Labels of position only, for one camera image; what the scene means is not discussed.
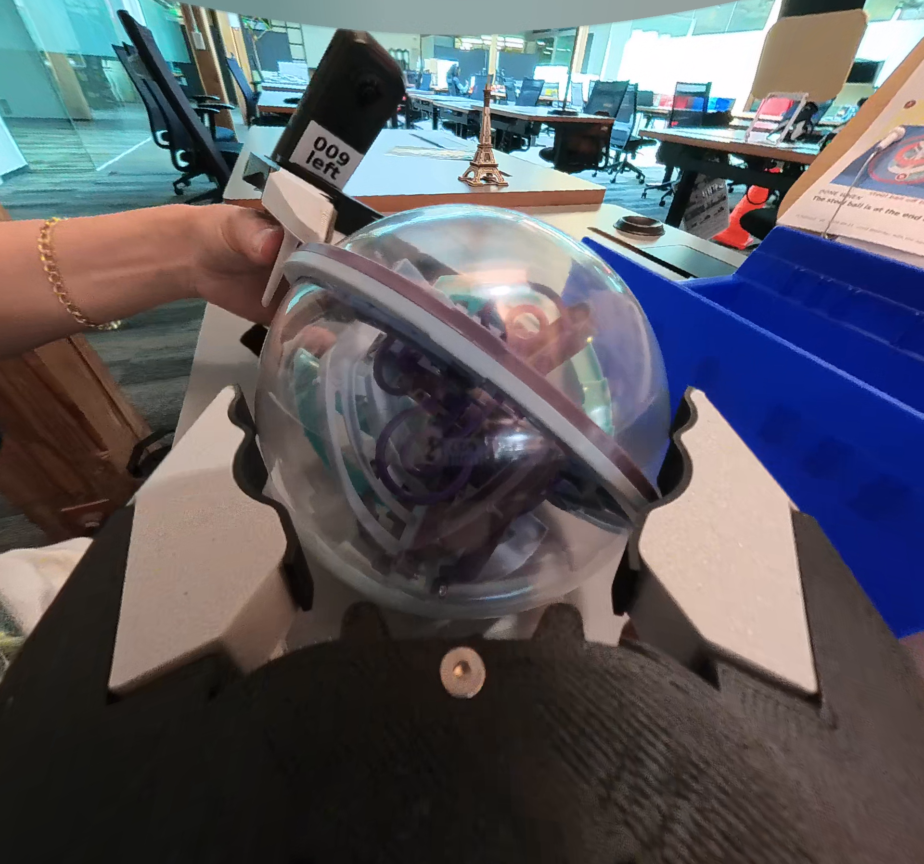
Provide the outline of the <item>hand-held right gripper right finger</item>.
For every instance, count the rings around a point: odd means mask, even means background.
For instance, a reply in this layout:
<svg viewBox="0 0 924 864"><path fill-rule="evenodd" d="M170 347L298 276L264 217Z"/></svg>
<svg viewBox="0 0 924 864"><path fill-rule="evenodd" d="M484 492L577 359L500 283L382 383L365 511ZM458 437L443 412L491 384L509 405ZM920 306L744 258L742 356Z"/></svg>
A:
<svg viewBox="0 0 924 864"><path fill-rule="evenodd" d="M796 507L702 390L687 389L677 416L664 495L629 539L615 612L690 669L726 662L813 697Z"/></svg>

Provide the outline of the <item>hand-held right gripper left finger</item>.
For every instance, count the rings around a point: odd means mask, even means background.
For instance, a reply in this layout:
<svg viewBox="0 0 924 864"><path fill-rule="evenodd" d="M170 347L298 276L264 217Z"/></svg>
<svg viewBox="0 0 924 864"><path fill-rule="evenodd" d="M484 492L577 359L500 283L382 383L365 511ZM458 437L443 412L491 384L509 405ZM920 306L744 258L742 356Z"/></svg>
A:
<svg viewBox="0 0 924 864"><path fill-rule="evenodd" d="M267 481L247 401L227 386L133 499L111 691L207 655L251 671L311 608L306 557Z"/></svg>

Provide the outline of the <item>clear plastic maze ball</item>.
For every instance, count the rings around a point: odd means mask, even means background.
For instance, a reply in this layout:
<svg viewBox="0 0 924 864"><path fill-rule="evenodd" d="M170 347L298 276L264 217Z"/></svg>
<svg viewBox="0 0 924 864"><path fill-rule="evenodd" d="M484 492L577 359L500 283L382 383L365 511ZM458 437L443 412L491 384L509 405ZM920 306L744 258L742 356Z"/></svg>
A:
<svg viewBox="0 0 924 864"><path fill-rule="evenodd" d="M494 619L577 589L658 504L664 356L594 248L441 205L282 270L254 417L311 570L403 614Z"/></svg>

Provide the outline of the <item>person's left forearm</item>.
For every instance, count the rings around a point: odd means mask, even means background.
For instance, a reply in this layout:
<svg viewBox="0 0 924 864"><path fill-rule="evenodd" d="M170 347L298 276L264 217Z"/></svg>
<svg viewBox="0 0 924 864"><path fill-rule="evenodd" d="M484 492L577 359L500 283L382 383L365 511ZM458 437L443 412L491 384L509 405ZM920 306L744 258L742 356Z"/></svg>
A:
<svg viewBox="0 0 924 864"><path fill-rule="evenodd" d="M193 207L3 221L2 357L191 299Z"/></svg>

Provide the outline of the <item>person's left hand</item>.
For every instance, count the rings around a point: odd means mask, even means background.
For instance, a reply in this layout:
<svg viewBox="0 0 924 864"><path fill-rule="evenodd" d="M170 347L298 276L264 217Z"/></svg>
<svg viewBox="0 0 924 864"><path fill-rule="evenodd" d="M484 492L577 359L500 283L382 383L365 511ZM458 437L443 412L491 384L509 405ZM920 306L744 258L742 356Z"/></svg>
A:
<svg viewBox="0 0 924 864"><path fill-rule="evenodd" d="M233 204L191 208L190 252L184 276L190 299L205 301L253 324L268 325L285 294L263 295L283 242L267 214Z"/></svg>

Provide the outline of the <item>small brown tower model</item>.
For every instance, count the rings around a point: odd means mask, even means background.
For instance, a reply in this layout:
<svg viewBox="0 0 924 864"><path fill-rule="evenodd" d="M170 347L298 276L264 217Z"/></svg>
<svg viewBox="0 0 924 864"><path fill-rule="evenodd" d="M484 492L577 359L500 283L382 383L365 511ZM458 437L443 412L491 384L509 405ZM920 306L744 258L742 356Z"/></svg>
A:
<svg viewBox="0 0 924 864"><path fill-rule="evenodd" d="M493 76L488 76L488 82L482 92L479 138L475 153L466 170L458 177L458 180L469 188L505 189L509 186L509 181L503 176L493 153L491 139L492 81Z"/></svg>

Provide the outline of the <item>person's printed white shirt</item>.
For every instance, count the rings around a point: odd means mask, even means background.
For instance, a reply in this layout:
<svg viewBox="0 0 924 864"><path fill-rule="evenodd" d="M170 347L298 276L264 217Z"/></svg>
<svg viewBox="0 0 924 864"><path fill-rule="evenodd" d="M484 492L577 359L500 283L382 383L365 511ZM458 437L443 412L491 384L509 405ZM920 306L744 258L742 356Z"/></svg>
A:
<svg viewBox="0 0 924 864"><path fill-rule="evenodd" d="M1 555L2 632L27 637L83 558L92 540L9 550Z"/></svg>

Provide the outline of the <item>wooden cabinet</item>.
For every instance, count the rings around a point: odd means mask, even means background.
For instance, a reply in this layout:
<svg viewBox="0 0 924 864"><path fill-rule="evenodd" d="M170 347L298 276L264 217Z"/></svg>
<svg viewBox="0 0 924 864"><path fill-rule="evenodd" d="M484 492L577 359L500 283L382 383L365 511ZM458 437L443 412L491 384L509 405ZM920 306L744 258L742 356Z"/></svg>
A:
<svg viewBox="0 0 924 864"><path fill-rule="evenodd" d="M93 535L142 484L150 427L83 336L2 359L1 429L2 496L46 543Z"/></svg>

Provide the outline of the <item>blue plastic bin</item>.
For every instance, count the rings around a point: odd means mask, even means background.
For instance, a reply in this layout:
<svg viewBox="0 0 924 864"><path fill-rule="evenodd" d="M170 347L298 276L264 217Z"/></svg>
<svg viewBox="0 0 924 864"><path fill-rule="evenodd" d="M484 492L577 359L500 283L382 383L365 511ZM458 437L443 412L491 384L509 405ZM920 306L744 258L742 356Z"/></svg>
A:
<svg viewBox="0 0 924 864"><path fill-rule="evenodd" d="M673 407L702 390L895 636L922 632L922 268L777 227L732 275L679 282L585 243L649 317Z"/></svg>

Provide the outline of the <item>black mesh office chair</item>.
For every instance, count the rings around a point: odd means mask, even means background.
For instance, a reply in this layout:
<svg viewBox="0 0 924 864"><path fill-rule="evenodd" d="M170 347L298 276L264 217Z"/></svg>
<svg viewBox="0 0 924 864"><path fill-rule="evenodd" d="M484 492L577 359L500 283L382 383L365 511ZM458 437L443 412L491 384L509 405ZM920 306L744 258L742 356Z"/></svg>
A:
<svg viewBox="0 0 924 864"><path fill-rule="evenodd" d="M709 113L711 83L677 82L666 128L701 128Z"/></svg>
<svg viewBox="0 0 924 864"><path fill-rule="evenodd" d="M644 173L630 162L642 144L635 134L638 91L638 85L631 82L598 80L593 83L585 105L586 112L613 120L609 127L609 139L603 148L600 162L592 171L593 176L600 170L611 171L611 182L615 182L619 174L628 170L635 174L640 184L645 183Z"/></svg>

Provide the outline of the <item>orange chair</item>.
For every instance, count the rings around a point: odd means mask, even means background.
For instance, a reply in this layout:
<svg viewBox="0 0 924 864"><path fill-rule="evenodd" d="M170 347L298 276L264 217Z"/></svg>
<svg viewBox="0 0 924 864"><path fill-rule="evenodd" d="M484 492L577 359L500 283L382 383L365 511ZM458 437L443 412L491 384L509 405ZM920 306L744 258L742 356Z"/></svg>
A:
<svg viewBox="0 0 924 864"><path fill-rule="evenodd" d="M778 206L773 191L752 185L730 213L729 224L712 240L725 247L745 250L762 241L776 225Z"/></svg>

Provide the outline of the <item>long wooden desk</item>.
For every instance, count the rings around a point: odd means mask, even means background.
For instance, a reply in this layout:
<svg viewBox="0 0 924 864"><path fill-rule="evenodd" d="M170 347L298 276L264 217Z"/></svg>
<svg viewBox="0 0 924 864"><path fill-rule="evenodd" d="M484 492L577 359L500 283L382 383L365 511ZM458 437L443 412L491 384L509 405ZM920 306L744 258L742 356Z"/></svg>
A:
<svg viewBox="0 0 924 864"><path fill-rule="evenodd" d="M680 173L666 217L671 228L680 227L699 176L785 196L821 152L816 143L747 141L744 131L733 129L677 127L643 135L658 142L658 162Z"/></svg>

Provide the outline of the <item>printed instruction sheet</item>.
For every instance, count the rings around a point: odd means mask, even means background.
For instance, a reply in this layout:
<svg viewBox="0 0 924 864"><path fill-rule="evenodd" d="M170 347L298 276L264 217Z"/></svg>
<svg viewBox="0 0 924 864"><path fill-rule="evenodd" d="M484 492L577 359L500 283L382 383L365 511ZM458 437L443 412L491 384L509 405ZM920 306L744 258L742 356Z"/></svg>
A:
<svg viewBox="0 0 924 864"><path fill-rule="evenodd" d="M923 67L922 101L902 104L918 106L921 113L875 134L830 184L793 207L799 226L781 225L922 267Z"/></svg>

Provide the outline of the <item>instruction sheet on board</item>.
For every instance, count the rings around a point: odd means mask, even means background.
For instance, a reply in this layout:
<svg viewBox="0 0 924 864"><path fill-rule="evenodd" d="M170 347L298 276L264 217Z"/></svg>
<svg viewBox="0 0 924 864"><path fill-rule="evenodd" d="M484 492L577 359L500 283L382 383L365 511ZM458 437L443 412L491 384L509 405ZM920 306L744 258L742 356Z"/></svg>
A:
<svg viewBox="0 0 924 864"><path fill-rule="evenodd" d="M875 134L882 138L902 118L921 113L921 106L904 108L902 104L914 98L922 101L922 63L923 42L919 41L790 189L781 203L779 224L785 224L789 219L790 225L799 226L795 222L793 207L799 201L808 200L806 194L812 195L818 188L830 184L864 147L873 145Z"/></svg>

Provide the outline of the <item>beige hanging panel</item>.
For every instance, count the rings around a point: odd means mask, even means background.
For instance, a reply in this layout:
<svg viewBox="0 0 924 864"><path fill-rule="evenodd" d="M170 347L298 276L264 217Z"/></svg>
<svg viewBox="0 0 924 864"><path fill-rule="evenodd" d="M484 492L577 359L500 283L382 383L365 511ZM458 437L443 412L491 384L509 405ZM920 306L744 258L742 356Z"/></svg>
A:
<svg viewBox="0 0 924 864"><path fill-rule="evenodd" d="M862 9L779 19L760 52L747 102L771 94L835 99L847 82L868 16Z"/></svg>

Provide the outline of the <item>red acrylic frame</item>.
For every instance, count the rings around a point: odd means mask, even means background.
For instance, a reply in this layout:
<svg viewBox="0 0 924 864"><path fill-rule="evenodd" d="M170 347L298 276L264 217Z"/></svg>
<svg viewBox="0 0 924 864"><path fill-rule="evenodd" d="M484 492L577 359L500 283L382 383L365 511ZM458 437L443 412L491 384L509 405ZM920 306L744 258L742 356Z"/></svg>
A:
<svg viewBox="0 0 924 864"><path fill-rule="evenodd" d="M793 128L807 103L806 92L768 93L745 129L744 142L791 142Z"/></svg>

